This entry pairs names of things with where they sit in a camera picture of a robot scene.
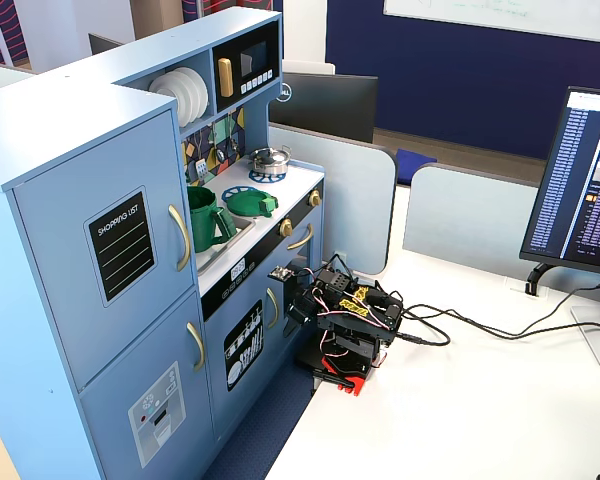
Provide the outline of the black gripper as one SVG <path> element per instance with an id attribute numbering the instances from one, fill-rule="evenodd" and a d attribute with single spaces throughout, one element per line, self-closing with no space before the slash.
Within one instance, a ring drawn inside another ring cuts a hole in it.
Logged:
<path id="1" fill-rule="evenodd" d="M 317 319 L 317 315 L 323 311 L 320 298 L 321 290 L 315 285 L 300 287 L 297 279 L 288 279 L 284 282 L 283 304 L 287 309 L 284 337 L 289 337 L 297 328 Z"/>

